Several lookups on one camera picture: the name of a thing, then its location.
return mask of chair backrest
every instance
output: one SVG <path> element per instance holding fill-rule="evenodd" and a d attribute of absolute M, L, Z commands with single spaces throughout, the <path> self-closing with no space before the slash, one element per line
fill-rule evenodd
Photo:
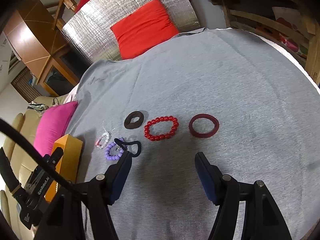
<path fill-rule="evenodd" d="M 52 28 L 58 28 L 59 30 L 62 30 L 63 26 L 66 24 L 66 22 L 62 19 L 62 15 L 64 12 L 65 8 L 68 8 L 70 10 L 72 10 L 73 12 L 75 12 L 76 7 L 77 7 L 77 3 L 75 0 L 60 0 L 59 1 L 59 5 L 58 5 L 58 9 L 56 11 L 56 14 L 54 16 L 54 21 L 53 21 L 53 25 Z"/>

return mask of silver foil sheet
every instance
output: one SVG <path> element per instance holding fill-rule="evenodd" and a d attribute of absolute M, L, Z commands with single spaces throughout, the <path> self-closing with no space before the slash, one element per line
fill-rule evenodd
<path fill-rule="evenodd" d="M 151 0 L 90 0 L 63 27 L 62 32 L 89 61 L 121 60 L 110 27 Z M 180 32 L 200 27 L 189 0 L 161 0 Z"/>

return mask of blue gripper pad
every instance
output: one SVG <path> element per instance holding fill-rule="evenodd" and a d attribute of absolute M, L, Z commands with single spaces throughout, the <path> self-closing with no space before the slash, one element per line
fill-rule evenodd
<path fill-rule="evenodd" d="M 219 199 L 215 191 L 217 186 L 214 182 L 215 172 L 202 152 L 198 152 L 195 156 L 195 167 L 207 198 L 217 204 Z"/>
<path fill-rule="evenodd" d="M 115 174 L 111 181 L 112 191 L 109 198 L 110 204 L 113 204 L 116 200 L 120 198 L 125 181 L 127 180 L 128 174 L 130 172 L 131 165 L 132 165 L 132 157 L 130 153 L 123 154 L 119 159 L 118 163 L 114 164 L 115 170 L 113 172 L 115 172 Z"/>

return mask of brown hair tie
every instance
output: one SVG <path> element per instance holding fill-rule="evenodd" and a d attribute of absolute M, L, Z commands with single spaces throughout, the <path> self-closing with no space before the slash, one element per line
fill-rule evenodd
<path fill-rule="evenodd" d="M 210 131 L 209 133 L 198 133 L 195 131 L 195 129 L 193 129 L 193 126 L 192 126 L 193 122 L 200 118 L 209 119 L 214 123 L 214 128 L 212 129 L 212 131 Z M 212 135 L 214 135 L 218 131 L 218 129 L 219 129 L 219 121 L 215 117 L 209 114 L 197 114 L 194 117 L 192 117 L 189 122 L 190 133 L 197 138 L 209 138 Z"/>
<path fill-rule="evenodd" d="M 139 120 L 135 122 L 131 122 L 131 120 L 135 117 L 138 117 Z M 131 114 L 127 116 L 127 118 L 124 120 L 124 127 L 127 129 L 136 129 L 140 127 L 143 123 L 144 115 L 140 111 L 134 111 Z"/>

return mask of gray bedsheet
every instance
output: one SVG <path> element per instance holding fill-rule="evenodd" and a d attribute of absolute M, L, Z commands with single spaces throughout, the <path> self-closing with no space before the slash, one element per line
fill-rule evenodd
<path fill-rule="evenodd" d="M 211 164 L 242 182 L 262 179 L 276 200 L 293 239 L 319 218 L 320 97 L 286 57 L 240 30 L 183 33 L 143 55 L 99 61 L 82 77 L 79 106 L 67 133 L 85 142 L 77 181 L 104 173 L 112 162 L 94 143 L 140 140 L 120 199 L 110 207 L 119 239 L 207 239 L 218 208 L 207 200 L 194 168 L 203 151 Z M 177 134 L 151 142 L 143 126 L 127 130 L 124 119 L 140 110 L 145 123 L 162 115 L 179 119 Z M 220 122 L 211 138 L 194 138 L 188 123 L 208 113 Z M 208 121 L 195 123 L 208 131 Z M 169 130 L 159 123 L 153 133 Z M 93 239 L 84 210 L 85 230 Z M 244 203 L 234 239 L 240 239 Z"/>

